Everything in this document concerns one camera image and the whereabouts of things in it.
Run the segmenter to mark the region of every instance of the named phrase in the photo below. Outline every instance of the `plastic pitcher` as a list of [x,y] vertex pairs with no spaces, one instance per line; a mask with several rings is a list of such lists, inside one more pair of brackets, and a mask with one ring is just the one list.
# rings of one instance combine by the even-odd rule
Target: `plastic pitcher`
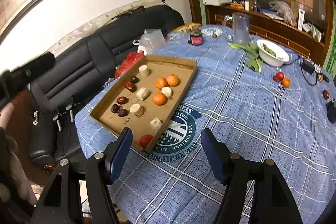
[[250,37],[250,17],[244,13],[232,13],[232,16],[225,16],[223,27],[226,26],[228,20],[232,20],[233,36],[227,35],[226,28],[224,34],[228,42],[240,45],[248,45]]

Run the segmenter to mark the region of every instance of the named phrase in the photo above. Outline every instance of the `screw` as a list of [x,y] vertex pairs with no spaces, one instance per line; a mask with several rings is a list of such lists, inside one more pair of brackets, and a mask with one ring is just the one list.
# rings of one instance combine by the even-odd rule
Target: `screw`
[[95,153],[94,157],[98,160],[98,159],[101,159],[102,157],[104,156],[104,153],[103,152],[97,152]]
[[27,76],[31,76],[31,74],[32,74],[32,72],[31,72],[29,69],[27,69],[27,70],[26,70],[26,75],[27,75]]
[[234,160],[238,160],[240,158],[240,155],[237,153],[231,153],[230,157]]
[[74,122],[75,120],[74,112],[71,109],[70,109],[70,119],[71,119],[71,122]]
[[62,125],[61,125],[60,120],[57,119],[56,123],[57,123],[57,126],[58,126],[58,131],[62,131]]
[[267,159],[267,160],[266,160],[266,164],[269,165],[269,166],[272,166],[272,165],[274,165],[274,160],[272,160],[272,159]]
[[60,163],[60,165],[64,166],[64,165],[67,165],[68,162],[69,161],[67,159],[62,159],[59,163]]

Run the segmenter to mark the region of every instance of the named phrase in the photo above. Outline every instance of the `plaid tablecloth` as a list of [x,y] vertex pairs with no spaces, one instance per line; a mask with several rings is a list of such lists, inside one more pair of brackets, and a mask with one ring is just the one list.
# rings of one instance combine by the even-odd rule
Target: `plaid tablecloth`
[[[251,36],[252,41],[258,37]],[[290,60],[297,54],[289,52]],[[272,158],[286,179],[304,223],[313,223],[329,202],[336,181],[336,127],[326,115],[323,81],[310,86],[298,61],[282,68],[262,65],[261,73],[246,66],[246,54],[231,49],[224,36],[204,37],[201,46],[187,36],[167,44],[158,55],[192,58],[198,71],[152,154],[131,148],[124,169],[111,187],[114,202],[134,224],[211,223],[225,187],[215,178],[200,144],[210,128],[231,152],[247,160]],[[272,80],[277,71],[290,78],[284,88]],[[315,76],[305,73],[311,83]],[[112,82],[75,118],[85,156],[103,151],[115,137],[89,116]],[[247,223],[253,183],[248,184],[241,223]]]

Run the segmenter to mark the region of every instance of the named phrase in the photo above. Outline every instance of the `cardboard tray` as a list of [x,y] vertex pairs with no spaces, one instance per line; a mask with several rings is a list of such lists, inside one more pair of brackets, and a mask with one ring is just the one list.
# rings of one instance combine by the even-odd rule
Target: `cardboard tray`
[[[150,75],[143,77],[139,73],[139,66],[146,64],[149,68]],[[167,127],[170,118],[174,114],[178,104],[182,100],[185,92],[190,85],[197,68],[197,62],[195,60],[169,57],[169,56],[157,56],[147,55],[135,63],[117,83],[107,92],[107,94],[101,99],[101,101],[92,110],[90,116],[96,122],[104,126],[110,132],[119,136],[124,127],[128,127],[133,132],[133,147],[137,150],[144,150],[150,153],[157,141],[161,137],[165,128]],[[168,75],[176,74],[180,79],[180,84],[172,86],[173,96],[167,102],[158,106],[154,104],[152,96],[154,93],[160,92],[155,86],[155,81],[159,77],[167,78]],[[135,92],[130,92],[124,87],[124,83],[130,80],[131,75],[136,75],[139,78],[139,82],[135,85],[137,90],[141,87],[145,87],[150,90],[150,95],[144,100],[139,100]],[[119,117],[117,114],[111,112],[112,105],[117,103],[117,98],[120,96],[126,96],[129,101],[122,105],[122,108],[130,109],[132,104],[139,103],[145,108],[144,114],[141,117],[136,117],[133,114],[128,114],[125,117]],[[150,126],[150,121],[154,118],[159,118],[162,122],[162,127],[155,133]],[[139,139],[142,135],[150,134],[153,136],[152,141],[147,148],[142,148],[139,145]]]

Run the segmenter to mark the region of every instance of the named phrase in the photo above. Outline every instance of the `small plate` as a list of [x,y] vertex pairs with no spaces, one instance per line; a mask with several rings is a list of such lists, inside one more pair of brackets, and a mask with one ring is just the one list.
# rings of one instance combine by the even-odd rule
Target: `small plate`
[[208,26],[201,29],[202,34],[207,35],[208,37],[212,37],[213,34],[217,35],[217,37],[223,34],[223,30],[220,27],[216,26]]

